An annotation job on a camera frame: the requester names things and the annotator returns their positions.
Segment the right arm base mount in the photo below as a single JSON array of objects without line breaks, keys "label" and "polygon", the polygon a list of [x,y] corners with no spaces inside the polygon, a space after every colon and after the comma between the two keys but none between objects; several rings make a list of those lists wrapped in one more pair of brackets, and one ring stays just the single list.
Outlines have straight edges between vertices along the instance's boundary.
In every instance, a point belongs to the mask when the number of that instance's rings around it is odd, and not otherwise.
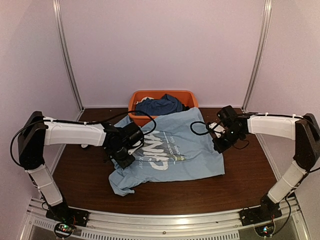
[{"label": "right arm base mount", "polygon": [[249,226],[263,222],[268,222],[273,220],[274,218],[279,218],[282,216],[282,212],[278,208],[272,213],[265,213],[263,212],[261,206],[256,206],[252,208],[245,207],[238,213],[242,226]]}]

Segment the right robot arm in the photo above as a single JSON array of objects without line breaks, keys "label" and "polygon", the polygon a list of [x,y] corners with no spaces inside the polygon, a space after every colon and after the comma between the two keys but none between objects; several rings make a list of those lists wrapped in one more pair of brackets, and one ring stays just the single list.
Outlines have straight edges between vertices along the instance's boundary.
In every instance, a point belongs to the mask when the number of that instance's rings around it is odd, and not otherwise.
[{"label": "right robot arm", "polygon": [[247,141],[236,143],[223,152],[225,176],[217,178],[225,191],[212,211],[234,210],[258,205],[260,198],[276,183],[290,166],[295,142],[271,135],[248,135]]}]

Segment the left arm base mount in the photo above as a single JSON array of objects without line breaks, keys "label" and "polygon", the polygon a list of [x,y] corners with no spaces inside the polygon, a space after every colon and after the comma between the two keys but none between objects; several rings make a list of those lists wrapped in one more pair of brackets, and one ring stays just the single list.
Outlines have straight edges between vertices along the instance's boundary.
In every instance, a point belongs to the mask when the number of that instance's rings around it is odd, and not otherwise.
[{"label": "left arm base mount", "polygon": [[45,216],[48,219],[59,221],[67,225],[86,227],[89,212],[60,203],[55,206],[49,206]]}]

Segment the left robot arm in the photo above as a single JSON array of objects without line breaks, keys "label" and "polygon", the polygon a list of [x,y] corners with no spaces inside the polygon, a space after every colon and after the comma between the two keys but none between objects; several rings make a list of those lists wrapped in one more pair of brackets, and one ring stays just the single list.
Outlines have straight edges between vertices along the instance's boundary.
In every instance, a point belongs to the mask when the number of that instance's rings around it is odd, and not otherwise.
[{"label": "left robot arm", "polygon": [[53,215],[67,222],[72,218],[72,211],[46,166],[44,147],[59,144],[103,147],[109,158],[126,168],[134,161],[132,149],[143,139],[143,132],[134,122],[116,127],[108,119],[69,121],[45,117],[35,111],[12,138],[18,143],[18,159],[14,163],[34,180]]}]

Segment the light blue printed t-shirt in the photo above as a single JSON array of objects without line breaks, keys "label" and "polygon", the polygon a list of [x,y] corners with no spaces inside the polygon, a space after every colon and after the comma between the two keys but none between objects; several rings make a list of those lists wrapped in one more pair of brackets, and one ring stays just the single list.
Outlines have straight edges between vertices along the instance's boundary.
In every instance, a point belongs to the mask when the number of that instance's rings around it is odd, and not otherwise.
[{"label": "light blue printed t-shirt", "polygon": [[214,150],[205,131],[203,116],[197,107],[161,115],[144,125],[144,145],[133,152],[135,161],[125,169],[117,163],[109,175],[114,194],[133,194],[134,187],[147,182],[177,182],[210,178],[225,174],[224,157]]}]

